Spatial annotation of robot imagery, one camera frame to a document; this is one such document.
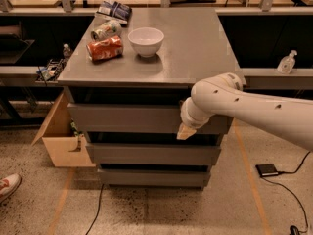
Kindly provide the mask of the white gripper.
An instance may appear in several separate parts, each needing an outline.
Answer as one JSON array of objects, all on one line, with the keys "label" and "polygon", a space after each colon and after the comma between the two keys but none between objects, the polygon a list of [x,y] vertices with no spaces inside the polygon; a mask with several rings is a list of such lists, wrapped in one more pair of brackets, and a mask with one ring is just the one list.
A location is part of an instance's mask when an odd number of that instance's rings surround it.
[{"label": "white gripper", "polygon": [[196,97],[187,98],[181,107],[182,123],[176,138],[187,140],[197,132],[196,129],[204,127],[214,115],[215,112],[205,100]]}]

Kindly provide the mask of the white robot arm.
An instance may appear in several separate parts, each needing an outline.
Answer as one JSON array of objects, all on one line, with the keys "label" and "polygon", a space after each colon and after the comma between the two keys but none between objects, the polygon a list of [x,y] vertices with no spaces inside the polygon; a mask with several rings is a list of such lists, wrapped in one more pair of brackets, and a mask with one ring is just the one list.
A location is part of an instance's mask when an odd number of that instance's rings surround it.
[{"label": "white robot arm", "polygon": [[246,93],[241,79],[223,73],[194,84],[181,106],[177,138],[186,140],[211,117],[238,119],[308,151],[313,150],[313,102]]}]

